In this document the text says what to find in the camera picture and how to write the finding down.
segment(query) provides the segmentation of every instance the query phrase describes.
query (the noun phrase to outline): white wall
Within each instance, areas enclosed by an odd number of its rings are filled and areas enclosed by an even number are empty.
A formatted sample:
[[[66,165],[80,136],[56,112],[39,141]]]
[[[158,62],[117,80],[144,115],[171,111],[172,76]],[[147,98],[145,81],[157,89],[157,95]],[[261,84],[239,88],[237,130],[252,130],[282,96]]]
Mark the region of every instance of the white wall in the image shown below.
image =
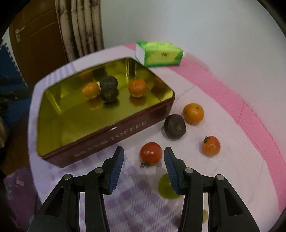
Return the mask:
[[[105,47],[174,43],[202,60],[262,119],[286,160],[286,38],[256,0],[102,1]]]

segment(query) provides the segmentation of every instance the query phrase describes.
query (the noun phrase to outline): purple cloth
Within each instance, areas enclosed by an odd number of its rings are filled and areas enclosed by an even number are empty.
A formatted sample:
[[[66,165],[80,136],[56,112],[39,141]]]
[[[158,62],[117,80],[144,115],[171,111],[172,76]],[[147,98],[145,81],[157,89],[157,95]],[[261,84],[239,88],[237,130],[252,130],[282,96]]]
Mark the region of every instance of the purple cloth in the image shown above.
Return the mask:
[[[21,168],[5,177],[6,200],[15,215],[17,225],[27,230],[35,214],[37,194],[31,172]]]

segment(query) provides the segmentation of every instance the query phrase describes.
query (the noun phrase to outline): curtain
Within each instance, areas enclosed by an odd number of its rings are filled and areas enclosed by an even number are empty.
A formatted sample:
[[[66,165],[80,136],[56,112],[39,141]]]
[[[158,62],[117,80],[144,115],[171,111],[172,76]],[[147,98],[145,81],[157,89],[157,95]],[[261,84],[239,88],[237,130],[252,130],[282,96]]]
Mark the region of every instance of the curtain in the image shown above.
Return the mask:
[[[69,62],[103,49],[99,0],[55,0]]]

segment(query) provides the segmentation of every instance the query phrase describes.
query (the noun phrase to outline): table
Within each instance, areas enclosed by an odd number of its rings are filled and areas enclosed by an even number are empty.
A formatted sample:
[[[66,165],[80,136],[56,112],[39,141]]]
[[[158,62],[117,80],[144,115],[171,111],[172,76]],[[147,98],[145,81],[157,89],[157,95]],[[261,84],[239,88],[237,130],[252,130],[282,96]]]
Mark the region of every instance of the table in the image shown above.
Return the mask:
[[[197,126],[187,125],[179,141],[166,139],[163,121],[118,144],[65,168],[58,168],[37,155],[37,115],[45,89],[88,67],[123,57],[135,58],[135,44],[105,49],[77,59],[52,72],[35,86],[29,115],[28,147],[36,190],[42,202],[66,173],[85,175],[113,155],[116,146],[125,150],[125,162],[117,189],[105,196],[111,231],[177,231],[183,197],[166,200],[158,194],[158,181],[166,173],[164,162],[141,169],[138,154],[147,142],[157,142],[164,149],[171,146],[177,158],[183,159],[202,175],[223,174],[240,195],[261,232],[268,231],[286,205],[286,166],[273,138],[252,109],[206,68],[183,58],[177,67],[151,70],[174,91],[171,113],[181,114],[192,102],[203,106],[204,120]],[[221,142],[219,155],[208,158],[200,153],[205,136],[216,136]],[[80,197],[80,229],[84,225],[84,196]],[[204,197],[207,209],[207,196]]]

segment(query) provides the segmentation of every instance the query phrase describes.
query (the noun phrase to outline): wooden door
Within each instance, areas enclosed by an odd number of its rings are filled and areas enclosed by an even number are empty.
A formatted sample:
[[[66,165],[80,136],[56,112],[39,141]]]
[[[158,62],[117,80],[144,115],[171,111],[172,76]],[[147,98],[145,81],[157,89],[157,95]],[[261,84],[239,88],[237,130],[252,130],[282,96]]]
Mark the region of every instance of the wooden door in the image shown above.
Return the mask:
[[[31,0],[9,31],[16,62],[29,87],[67,63],[55,0]]]

